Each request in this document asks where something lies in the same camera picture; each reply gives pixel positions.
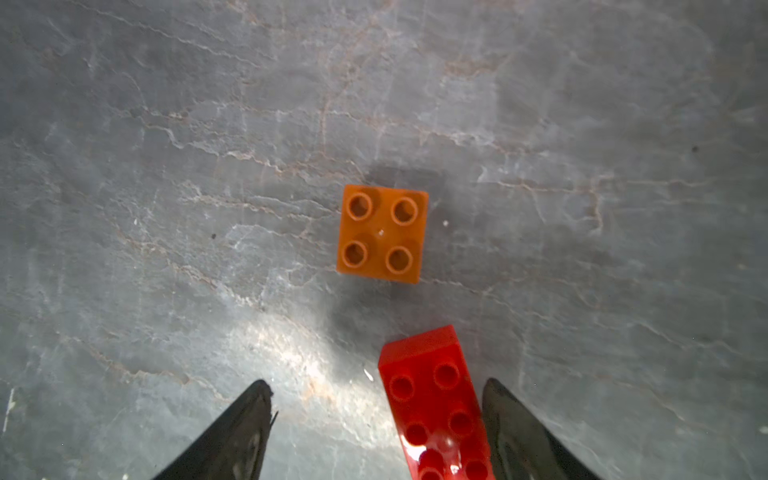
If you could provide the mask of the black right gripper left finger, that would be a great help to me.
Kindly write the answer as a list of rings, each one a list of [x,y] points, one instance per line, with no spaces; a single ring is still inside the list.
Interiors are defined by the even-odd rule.
[[[276,419],[271,397],[265,380],[253,382],[155,479],[257,480]]]

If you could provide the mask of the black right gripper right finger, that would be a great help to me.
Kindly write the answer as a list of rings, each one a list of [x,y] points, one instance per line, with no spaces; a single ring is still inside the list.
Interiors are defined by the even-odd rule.
[[[497,479],[599,479],[495,378],[483,388],[482,418]]]

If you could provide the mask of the orange small lego brick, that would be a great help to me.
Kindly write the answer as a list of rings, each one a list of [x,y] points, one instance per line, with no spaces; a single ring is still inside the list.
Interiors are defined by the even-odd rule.
[[[336,271],[416,284],[420,279],[429,195],[347,185],[343,191]]]

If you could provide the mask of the red lego brick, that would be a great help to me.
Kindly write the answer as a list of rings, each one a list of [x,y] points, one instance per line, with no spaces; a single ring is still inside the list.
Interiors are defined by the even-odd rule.
[[[481,409],[453,326],[384,345],[378,369],[412,479],[494,477]]]

